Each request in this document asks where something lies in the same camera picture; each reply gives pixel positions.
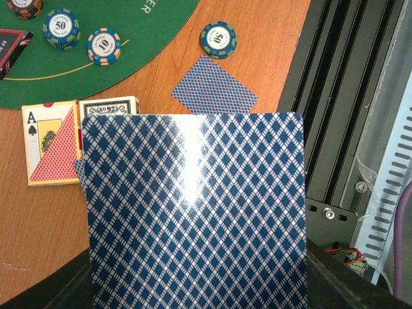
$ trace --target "wood surface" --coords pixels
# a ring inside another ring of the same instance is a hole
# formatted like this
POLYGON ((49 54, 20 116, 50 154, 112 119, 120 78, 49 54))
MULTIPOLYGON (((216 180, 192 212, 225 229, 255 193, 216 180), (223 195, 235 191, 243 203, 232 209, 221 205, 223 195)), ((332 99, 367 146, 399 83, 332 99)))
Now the wood surface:
MULTIPOLYGON (((190 113, 171 92, 203 54, 199 44, 203 27, 223 20, 235 28, 238 47, 231 57, 216 62, 259 97, 253 113, 276 111, 309 2, 201 0, 157 57, 93 98, 134 95, 142 113, 190 113)), ((27 186, 20 111, 0 110, 0 142, 2 304, 88 248, 89 240, 80 185, 27 186)))

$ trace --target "poker chip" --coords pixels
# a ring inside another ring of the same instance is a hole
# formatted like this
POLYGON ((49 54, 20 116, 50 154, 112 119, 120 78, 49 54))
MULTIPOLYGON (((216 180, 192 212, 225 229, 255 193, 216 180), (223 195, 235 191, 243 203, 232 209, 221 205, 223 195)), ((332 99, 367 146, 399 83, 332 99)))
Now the poker chip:
POLYGON ((225 59, 234 53, 238 38, 231 25, 224 21, 215 21, 203 29, 200 43, 212 58, 225 59))
POLYGON ((46 40, 58 50, 69 50, 80 40, 80 24, 76 15, 67 8, 51 11, 43 22, 46 40))
POLYGON ((116 31, 100 28, 88 39, 88 56, 99 66, 109 66, 119 59, 122 52, 122 41, 116 31))
POLYGON ((43 0, 6 0, 13 13, 22 19, 33 19, 40 15, 43 0))

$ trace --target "yellow line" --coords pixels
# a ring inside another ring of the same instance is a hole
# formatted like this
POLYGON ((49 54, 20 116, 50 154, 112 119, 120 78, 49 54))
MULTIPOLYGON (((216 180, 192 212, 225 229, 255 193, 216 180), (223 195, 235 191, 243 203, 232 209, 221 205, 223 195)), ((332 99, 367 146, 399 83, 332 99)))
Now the yellow line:
MULTIPOLYGON (((129 41, 130 40, 124 41, 122 46, 126 45, 129 41)), ((16 82, 30 82, 30 81, 33 81, 33 80, 54 79, 55 77, 60 77, 60 76, 63 76, 63 75, 71 74, 71 73, 86 69, 86 68, 88 68, 89 66, 92 66, 92 65, 94 65, 94 62, 88 63, 88 64, 86 64, 84 66, 81 66, 77 69, 73 69, 73 70, 70 70, 70 71, 67 71, 67 72, 64 72, 64 73, 59 73, 59 74, 49 75, 49 76, 43 76, 43 77, 33 77, 31 79, 13 79, 13 78, 8 78, 8 77, 6 77, 4 79, 5 80, 16 81, 16 82)))

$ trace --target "spade symbol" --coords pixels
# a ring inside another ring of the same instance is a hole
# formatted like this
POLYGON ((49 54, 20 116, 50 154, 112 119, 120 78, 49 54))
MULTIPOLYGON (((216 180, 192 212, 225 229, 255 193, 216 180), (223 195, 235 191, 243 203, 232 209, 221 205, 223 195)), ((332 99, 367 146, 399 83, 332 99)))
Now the spade symbol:
POLYGON ((36 128, 35 127, 33 127, 33 126, 30 126, 30 128, 28 129, 28 134, 30 134, 30 135, 34 135, 34 134, 36 134, 37 133, 37 130, 36 130, 36 128))

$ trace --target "blue poker chip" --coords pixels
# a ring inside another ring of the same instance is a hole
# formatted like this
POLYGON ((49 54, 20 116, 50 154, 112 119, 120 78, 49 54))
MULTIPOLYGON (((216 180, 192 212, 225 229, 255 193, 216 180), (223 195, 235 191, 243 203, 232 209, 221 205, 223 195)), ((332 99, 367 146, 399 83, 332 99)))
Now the blue poker chip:
POLYGON ((234 53, 238 37, 231 25, 224 21, 215 21, 203 29, 200 43, 212 58, 225 59, 234 53))
POLYGON ((79 34, 79 38, 75 39, 70 44, 68 44, 68 45, 55 45, 54 47, 56 48, 56 50, 66 51, 66 50, 70 50, 70 49, 76 47, 79 42, 80 42, 80 34, 79 34))
POLYGON ((87 49, 91 61, 99 66, 107 66, 120 57, 122 41, 113 29, 100 28, 89 36, 87 49))
POLYGON ((51 11, 43 22, 43 34, 52 45, 68 45, 78 39, 80 33, 79 20, 67 8, 51 11))

